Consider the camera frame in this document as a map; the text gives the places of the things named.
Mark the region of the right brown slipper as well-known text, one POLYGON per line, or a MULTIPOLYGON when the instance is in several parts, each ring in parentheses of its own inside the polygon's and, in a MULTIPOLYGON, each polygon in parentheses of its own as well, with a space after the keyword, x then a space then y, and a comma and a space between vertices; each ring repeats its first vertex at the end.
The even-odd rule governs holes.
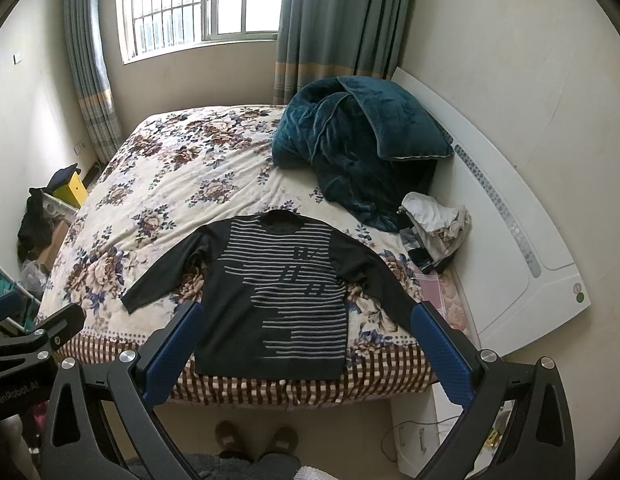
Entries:
POLYGON ((264 452, 261 454, 261 458, 270 454, 295 456, 298 442, 299 437, 296 430, 288 426, 278 428, 271 437, 264 452))

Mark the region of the black striped sweater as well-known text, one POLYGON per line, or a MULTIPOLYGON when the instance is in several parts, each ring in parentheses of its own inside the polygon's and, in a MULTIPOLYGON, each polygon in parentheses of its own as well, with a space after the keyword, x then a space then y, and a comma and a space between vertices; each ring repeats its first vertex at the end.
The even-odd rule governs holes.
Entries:
POLYGON ((415 300, 376 252, 339 229, 285 209, 199 226, 123 295, 128 312, 161 299, 194 266, 205 270, 200 375, 336 380, 345 366, 347 287, 379 301, 410 330, 415 300))

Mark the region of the window with metal bars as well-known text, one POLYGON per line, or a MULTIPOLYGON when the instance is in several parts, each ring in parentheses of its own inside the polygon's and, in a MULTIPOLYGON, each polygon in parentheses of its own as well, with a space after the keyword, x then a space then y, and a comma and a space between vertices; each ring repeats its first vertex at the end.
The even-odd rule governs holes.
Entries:
POLYGON ((282 0, 116 0, 124 63, 236 42, 273 41, 282 0))

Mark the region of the yellow box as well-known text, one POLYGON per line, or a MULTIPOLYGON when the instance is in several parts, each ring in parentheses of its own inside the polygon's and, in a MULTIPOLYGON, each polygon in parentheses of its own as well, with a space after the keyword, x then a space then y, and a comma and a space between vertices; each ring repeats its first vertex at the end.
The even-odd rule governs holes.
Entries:
POLYGON ((69 181, 56 188, 52 196, 76 209, 80 209, 88 196, 86 187, 75 171, 69 181))

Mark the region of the pile of light clothes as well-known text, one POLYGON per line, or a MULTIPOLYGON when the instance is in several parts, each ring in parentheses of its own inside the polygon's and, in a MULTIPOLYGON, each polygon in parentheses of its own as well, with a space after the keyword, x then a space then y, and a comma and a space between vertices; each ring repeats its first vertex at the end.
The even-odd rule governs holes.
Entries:
POLYGON ((404 196, 398 214, 403 247, 424 274, 441 273, 472 226, 472 217, 464 206, 443 206, 431 196, 416 192, 404 196))

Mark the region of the floral bed blanket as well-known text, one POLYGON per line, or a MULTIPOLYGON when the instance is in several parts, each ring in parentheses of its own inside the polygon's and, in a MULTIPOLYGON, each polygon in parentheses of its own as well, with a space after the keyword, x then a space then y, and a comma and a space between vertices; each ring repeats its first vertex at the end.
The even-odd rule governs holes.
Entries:
MULTIPOLYGON (((309 170, 273 165, 278 106, 209 106, 141 122, 114 155, 63 240, 40 315, 66 304, 85 313, 83 330, 62 347, 85 364, 109 362, 167 324, 176 306, 203 291, 203 274, 154 304, 128 314, 121 296, 167 250, 202 224, 236 214, 287 209, 322 220, 377 252, 415 299, 431 302, 458 330, 469 330, 452 275, 424 274, 398 235, 365 226, 325 200, 309 170)), ((359 287, 349 290, 346 367, 334 382, 199 375, 187 364, 173 398, 203 404, 311 408, 420 392, 433 379, 405 330, 359 287)))

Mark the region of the dark clothes pile on floor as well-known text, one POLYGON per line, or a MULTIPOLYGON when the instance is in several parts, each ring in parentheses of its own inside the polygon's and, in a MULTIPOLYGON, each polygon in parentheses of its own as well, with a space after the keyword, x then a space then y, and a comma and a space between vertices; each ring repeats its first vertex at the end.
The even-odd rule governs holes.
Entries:
POLYGON ((43 189, 29 188, 29 193, 17 233, 17 257, 20 263, 25 262, 29 255, 39 254, 52 244, 54 233, 54 223, 45 216, 43 189))

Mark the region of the left teal curtain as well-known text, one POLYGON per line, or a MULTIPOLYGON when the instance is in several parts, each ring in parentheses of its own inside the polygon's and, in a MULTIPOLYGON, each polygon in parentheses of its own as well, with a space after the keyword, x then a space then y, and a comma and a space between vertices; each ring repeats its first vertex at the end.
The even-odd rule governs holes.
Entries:
POLYGON ((107 164, 116 155, 124 136, 104 62, 99 0, 62 0, 62 8, 78 107, 98 160, 107 164))

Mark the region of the right teal curtain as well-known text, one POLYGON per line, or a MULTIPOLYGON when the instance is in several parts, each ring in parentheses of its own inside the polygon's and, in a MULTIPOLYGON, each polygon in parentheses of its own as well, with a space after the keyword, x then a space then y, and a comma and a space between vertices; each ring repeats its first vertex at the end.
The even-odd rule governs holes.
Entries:
POLYGON ((282 0, 273 101, 337 76, 388 78, 411 0, 282 0))

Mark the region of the teal velvet blanket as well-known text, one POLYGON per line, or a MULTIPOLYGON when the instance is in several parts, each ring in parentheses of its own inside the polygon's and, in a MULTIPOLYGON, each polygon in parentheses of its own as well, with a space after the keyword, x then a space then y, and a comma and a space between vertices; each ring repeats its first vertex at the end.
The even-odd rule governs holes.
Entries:
POLYGON ((400 229, 405 194, 429 190, 453 154, 421 103, 391 80, 323 78, 288 103, 272 140, 282 169, 311 168, 323 196, 383 232, 400 229))

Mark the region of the teal curtain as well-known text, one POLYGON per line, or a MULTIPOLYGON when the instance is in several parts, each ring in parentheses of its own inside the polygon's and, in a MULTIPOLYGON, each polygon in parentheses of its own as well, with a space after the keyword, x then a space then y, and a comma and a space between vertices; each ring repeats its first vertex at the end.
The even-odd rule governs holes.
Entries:
POLYGON ((337 76, 388 78, 411 0, 282 0, 273 101, 337 76))
POLYGON ((62 8, 78 107, 98 160, 107 164, 116 155, 124 136, 104 62, 99 0, 62 0, 62 8))

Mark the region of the cardboard box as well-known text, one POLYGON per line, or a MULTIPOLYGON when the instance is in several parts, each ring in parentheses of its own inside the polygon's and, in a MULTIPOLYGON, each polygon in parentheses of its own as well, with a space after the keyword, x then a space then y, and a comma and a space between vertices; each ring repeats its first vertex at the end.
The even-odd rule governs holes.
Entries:
POLYGON ((66 220, 60 220, 56 224, 54 231, 52 231, 52 241, 50 245, 44 248, 37 258, 37 263, 47 274, 52 271, 52 266, 54 265, 64 238, 67 236, 69 228, 70 224, 66 220))

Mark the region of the white bedside cabinet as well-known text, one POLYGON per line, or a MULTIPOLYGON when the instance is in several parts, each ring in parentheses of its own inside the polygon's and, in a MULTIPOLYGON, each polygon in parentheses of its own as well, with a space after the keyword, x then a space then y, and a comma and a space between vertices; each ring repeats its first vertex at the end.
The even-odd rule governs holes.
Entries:
POLYGON ((462 408, 436 382, 421 393, 394 396, 390 409, 398 469, 414 478, 447 439, 462 408))

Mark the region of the white bed headboard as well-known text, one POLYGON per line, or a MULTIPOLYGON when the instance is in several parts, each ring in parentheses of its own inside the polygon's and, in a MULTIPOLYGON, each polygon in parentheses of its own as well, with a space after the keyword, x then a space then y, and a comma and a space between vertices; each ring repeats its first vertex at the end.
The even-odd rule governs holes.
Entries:
POLYGON ((453 156, 429 193, 472 218, 450 269, 481 348, 507 356, 575 318, 591 300, 572 254, 537 196, 502 153, 442 96, 402 68, 393 81, 443 128, 453 156))

